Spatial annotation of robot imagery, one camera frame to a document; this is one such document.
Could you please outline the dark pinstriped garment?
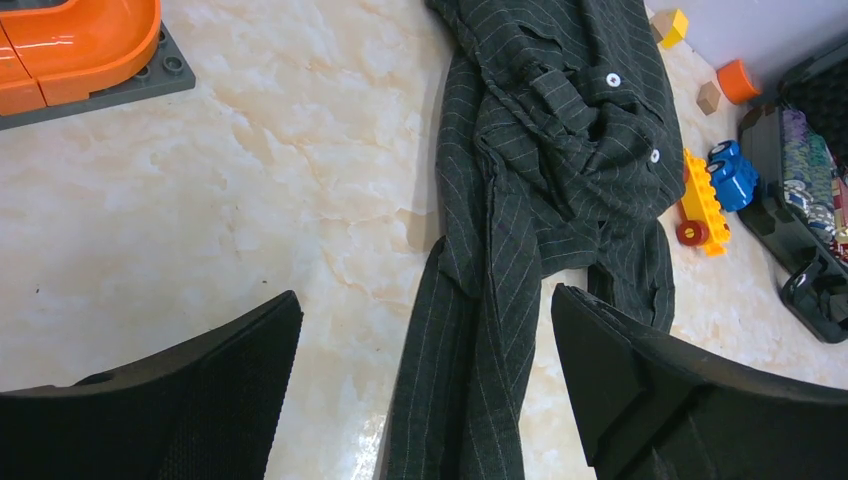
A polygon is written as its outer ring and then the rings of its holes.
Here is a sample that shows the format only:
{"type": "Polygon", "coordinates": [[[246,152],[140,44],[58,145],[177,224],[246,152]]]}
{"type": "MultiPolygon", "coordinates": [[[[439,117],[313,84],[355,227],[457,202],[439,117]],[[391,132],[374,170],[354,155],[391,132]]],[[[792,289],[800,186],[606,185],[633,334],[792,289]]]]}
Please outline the dark pinstriped garment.
{"type": "Polygon", "coordinates": [[[435,171],[444,235],[410,318],[389,479],[520,479],[519,419],[541,283],[591,292],[668,331],[660,216],[683,195],[666,69],[640,1],[433,1],[457,47],[435,171]]]}

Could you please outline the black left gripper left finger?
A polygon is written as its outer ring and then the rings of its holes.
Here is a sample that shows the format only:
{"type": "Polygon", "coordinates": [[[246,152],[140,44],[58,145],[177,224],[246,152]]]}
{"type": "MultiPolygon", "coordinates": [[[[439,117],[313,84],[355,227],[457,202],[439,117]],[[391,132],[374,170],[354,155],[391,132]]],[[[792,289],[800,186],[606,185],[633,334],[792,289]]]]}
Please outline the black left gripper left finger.
{"type": "Polygon", "coordinates": [[[303,313],[286,291],[77,383],[1,396],[5,479],[260,479],[303,313]]]}

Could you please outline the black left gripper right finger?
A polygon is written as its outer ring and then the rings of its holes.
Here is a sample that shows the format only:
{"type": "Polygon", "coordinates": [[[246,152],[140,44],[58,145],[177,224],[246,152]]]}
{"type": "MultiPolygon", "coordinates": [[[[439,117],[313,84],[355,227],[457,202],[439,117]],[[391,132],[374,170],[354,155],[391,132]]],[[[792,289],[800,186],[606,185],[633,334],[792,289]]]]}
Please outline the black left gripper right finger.
{"type": "Polygon", "coordinates": [[[725,359],[572,286],[557,286],[551,317],[598,478],[846,477],[844,390],[725,359]]]}

